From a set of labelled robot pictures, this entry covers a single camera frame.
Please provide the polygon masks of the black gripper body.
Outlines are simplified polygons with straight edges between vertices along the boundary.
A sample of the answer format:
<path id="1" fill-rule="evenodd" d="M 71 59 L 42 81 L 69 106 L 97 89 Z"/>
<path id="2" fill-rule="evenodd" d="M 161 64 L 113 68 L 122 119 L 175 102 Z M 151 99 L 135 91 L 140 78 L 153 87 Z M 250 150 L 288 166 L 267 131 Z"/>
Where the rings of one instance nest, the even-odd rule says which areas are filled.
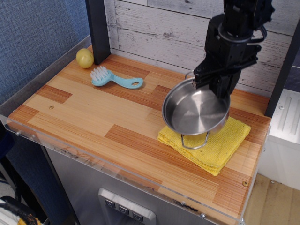
<path id="1" fill-rule="evenodd" d="M 226 16 L 217 15 L 209 21 L 205 40 L 205 59 L 194 69 L 196 82 L 210 82 L 219 73 L 247 68 L 257 61 L 261 46 L 251 43 L 252 30 L 234 36 L 223 25 Z"/>

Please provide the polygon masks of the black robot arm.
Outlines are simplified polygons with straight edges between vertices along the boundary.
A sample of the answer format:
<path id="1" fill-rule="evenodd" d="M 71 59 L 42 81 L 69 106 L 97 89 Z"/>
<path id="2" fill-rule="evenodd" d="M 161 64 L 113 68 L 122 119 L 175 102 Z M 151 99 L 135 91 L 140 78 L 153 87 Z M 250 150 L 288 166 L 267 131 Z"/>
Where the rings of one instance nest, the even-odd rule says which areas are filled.
<path id="1" fill-rule="evenodd" d="M 209 21 L 206 56 L 193 71 L 193 87 L 208 86 L 217 98 L 230 95 L 241 71 L 257 63 L 274 11 L 270 0 L 225 0 L 224 12 Z"/>

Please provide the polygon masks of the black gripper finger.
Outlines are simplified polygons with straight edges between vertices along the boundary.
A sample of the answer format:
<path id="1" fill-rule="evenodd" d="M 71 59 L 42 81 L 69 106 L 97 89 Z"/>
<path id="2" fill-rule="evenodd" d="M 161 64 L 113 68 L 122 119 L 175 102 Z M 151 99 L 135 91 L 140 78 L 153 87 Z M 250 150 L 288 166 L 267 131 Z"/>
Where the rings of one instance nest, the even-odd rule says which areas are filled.
<path id="1" fill-rule="evenodd" d="M 205 85 L 208 85 L 210 82 L 211 82 L 210 78 L 200 78 L 199 76 L 196 76 L 192 80 L 192 87 L 194 87 L 195 89 L 198 89 Z"/>
<path id="2" fill-rule="evenodd" d="M 241 70 L 223 71 L 214 73 L 210 82 L 210 90 L 217 98 L 225 98 L 228 94 L 232 94 L 239 78 Z"/>

